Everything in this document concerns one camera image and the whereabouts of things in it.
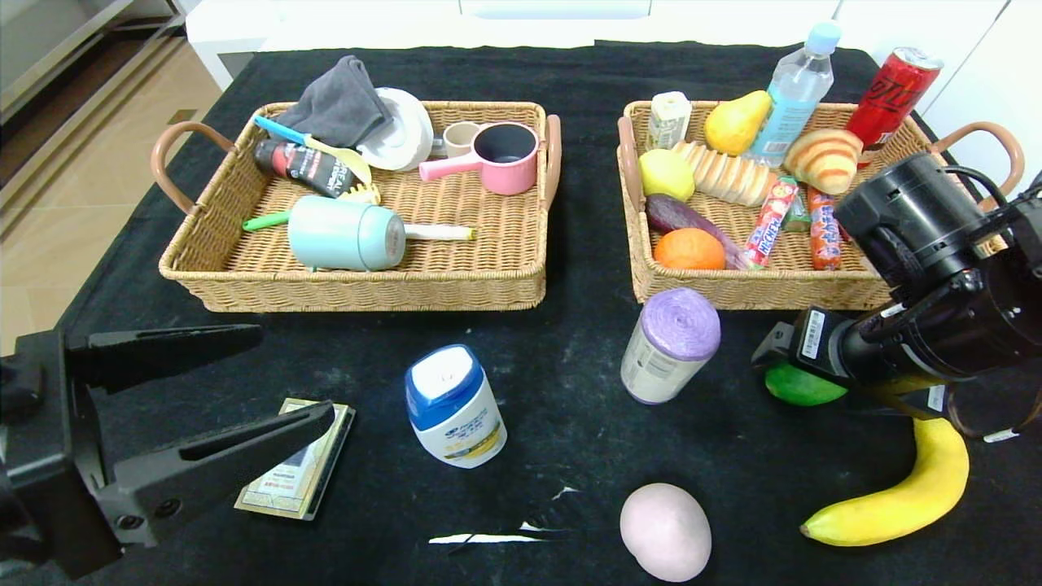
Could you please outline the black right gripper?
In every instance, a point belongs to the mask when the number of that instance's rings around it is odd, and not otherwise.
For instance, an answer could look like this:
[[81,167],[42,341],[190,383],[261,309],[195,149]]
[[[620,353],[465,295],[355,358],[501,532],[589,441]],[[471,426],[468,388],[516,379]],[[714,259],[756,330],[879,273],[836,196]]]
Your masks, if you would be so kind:
[[882,388],[879,345],[866,341],[860,333],[860,327],[880,311],[882,307],[877,307],[850,317],[826,308],[807,308],[794,325],[782,321],[774,324],[752,353],[751,367],[766,370],[790,360],[809,374],[843,388]]

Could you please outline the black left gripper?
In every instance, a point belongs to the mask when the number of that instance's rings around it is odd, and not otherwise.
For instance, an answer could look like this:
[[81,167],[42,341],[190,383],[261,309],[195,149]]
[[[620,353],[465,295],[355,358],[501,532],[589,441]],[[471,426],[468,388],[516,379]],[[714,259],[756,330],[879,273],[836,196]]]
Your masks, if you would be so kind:
[[123,545],[153,548],[329,429],[329,402],[175,443],[114,465],[109,482],[90,388],[109,394],[256,348],[257,324],[16,341],[2,359],[2,575],[54,563],[71,579]]

